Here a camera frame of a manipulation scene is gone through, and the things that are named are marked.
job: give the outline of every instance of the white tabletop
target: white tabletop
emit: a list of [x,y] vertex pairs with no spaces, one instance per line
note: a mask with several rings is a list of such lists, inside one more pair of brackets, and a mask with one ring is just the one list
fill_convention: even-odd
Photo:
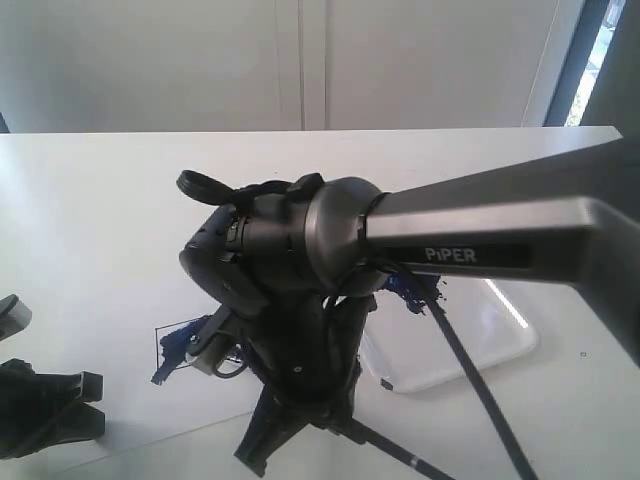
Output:
[[[182,169],[200,170],[233,186],[272,178],[295,180],[319,171],[325,178],[362,176],[383,190],[394,191],[617,136],[608,127],[0,136],[0,296],[18,293],[34,311],[32,325],[0,343],[0,352],[3,358],[31,360],[40,372],[74,373],[68,370],[75,368],[100,373],[100,362],[110,359],[116,365],[121,362],[132,376],[146,378],[153,341],[138,348],[130,339],[143,333],[147,338],[149,318],[161,326],[200,315],[213,304],[177,262],[185,240],[210,212],[175,187]],[[535,326],[540,344],[530,355],[490,369],[485,378],[540,478],[637,478],[640,377],[636,367],[569,288],[520,282],[499,285]],[[104,338],[111,348],[97,357],[100,361],[91,360],[86,349]],[[180,390],[182,380],[168,382],[154,390],[153,395],[163,399],[159,405],[138,405],[135,410],[143,402],[142,395],[150,394],[147,388],[155,387],[114,385],[105,378],[105,396],[110,396],[111,405],[129,412],[152,410],[149,415],[158,418],[157,424],[141,420],[116,425],[120,433],[98,444],[100,448],[65,446],[61,448],[67,450],[58,450],[64,455],[45,451],[29,462],[0,464],[0,472],[50,474],[70,466],[69,452],[82,451],[87,461],[112,455],[119,450],[119,442],[129,438],[140,442],[180,433],[179,422],[166,417],[184,416],[189,428],[197,428],[244,413],[257,399],[259,385],[250,376],[230,382],[202,381],[197,391]],[[207,382],[215,388],[209,390],[204,386]],[[199,404],[192,408],[197,403],[194,398],[207,395],[212,396],[209,410],[219,409],[219,415]],[[169,413],[162,416],[161,409]],[[117,412],[108,415],[117,417]],[[456,478],[515,478],[489,419],[464,379],[423,393],[398,395],[363,375],[356,417]],[[206,473],[203,469],[215,472],[220,455],[203,455],[211,439],[197,438],[209,431],[211,435],[222,432],[224,441],[216,445],[227,448],[229,458],[237,445],[239,437],[222,428],[227,427],[183,434],[132,450],[124,460],[122,454],[116,455],[62,473],[60,478],[76,478],[74,471],[77,478],[100,478],[107,475],[104,472],[113,472],[115,464],[121,478],[174,478],[159,472],[173,471],[169,466],[175,465],[180,465],[184,478],[200,478]],[[325,463],[333,469],[332,478],[387,478],[391,471],[396,477],[417,478],[370,448],[343,445],[344,439],[333,439],[326,432],[304,435],[288,448],[304,459],[303,445],[314,450],[321,442],[330,442],[333,447]],[[166,442],[174,456],[166,449],[159,453]],[[148,455],[154,458],[152,469],[145,467]],[[318,452],[308,455],[311,459]],[[295,469],[279,470],[278,461],[270,461],[269,468],[279,472],[272,478],[299,478]],[[231,461],[224,465],[236,468]],[[89,468],[90,475],[83,468]],[[252,477],[233,470],[227,478]]]

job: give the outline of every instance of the white table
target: white table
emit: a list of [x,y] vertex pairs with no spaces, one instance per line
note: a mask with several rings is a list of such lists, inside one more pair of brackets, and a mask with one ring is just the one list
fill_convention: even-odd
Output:
[[[325,178],[362,176],[393,191],[617,136],[608,127],[0,136],[0,296],[16,292],[34,311],[32,325],[0,343],[0,353],[31,360],[41,372],[69,365],[100,372],[107,358],[122,362],[132,375],[148,374],[152,345],[138,348],[128,340],[142,335],[140,322],[157,317],[158,325],[167,324],[212,306],[176,258],[210,212],[175,187],[184,168],[234,186],[319,171]],[[638,478],[637,368],[571,289],[499,285],[535,326],[540,345],[490,369],[485,378],[540,478]],[[94,323],[83,329],[88,318]],[[102,320],[98,328],[96,318]],[[68,330],[68,322],[77,335],[61,338],[58,332]],[[86,349],[105,337],[112,347],[88,361]],[[105,396],[123,411],[149,393],[105,381]],[[101,450],[79,444],[64,452],[99,458],[112,455],[125,438],[165,438],[175,431],[166,417],[189,417],[191,428],[202,427],[227,413],[248,411],[259,391],[251,376],[235,383],[211,380],[211,391],[180,391],[181,382],[168,382],[158,390],[166,393],[157,393],[164,403],[148,407],[158,424],[116,424],[119,433],[98,443]],[[206,395],[212,396],[208,410],[193,406],[194,397]],[[397,395],[363,375],[356,417],[456,478],[515,478],[464,379]],[[202,428],[58,477],[252,478],[231,457],[247,421]],[[419,478],[371,447],[351,446],[326,432],[305,430],[282,452],[270,461],[267,478]],[[30,462],[2,463],[0,473],[47,475],[69,460],[38,455]]]

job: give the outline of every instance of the white tray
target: white tray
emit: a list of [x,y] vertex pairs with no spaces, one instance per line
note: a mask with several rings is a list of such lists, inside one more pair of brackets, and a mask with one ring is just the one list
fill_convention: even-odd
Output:
[[[439,288],[444,297],[440,305],[479,369],[537,345],[534,328],[493,281],[444,277]],[[369,315],[360,354],[385,388],[416,392],[464,374],[428,311],[413,314],[400,297],[386,291],[377,293],[376,300],[378,310]]]

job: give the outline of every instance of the robotic arm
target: robotic arm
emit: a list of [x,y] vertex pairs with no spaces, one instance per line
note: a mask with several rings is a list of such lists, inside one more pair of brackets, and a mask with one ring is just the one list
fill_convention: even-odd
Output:
[[[219,366],[240,345],[265,385],[236,456],[262,476],[269,455],[312,424],[450,478],[352,418],[357,349],[389,265],[568,283],[640,364],[639,140],[391,194],[319,174],[233,190],[183,172],[180,189],[219,208],[180,261],[222,304],[188,353],[225,378]],[[475,367],[465,372],[483,384]]]

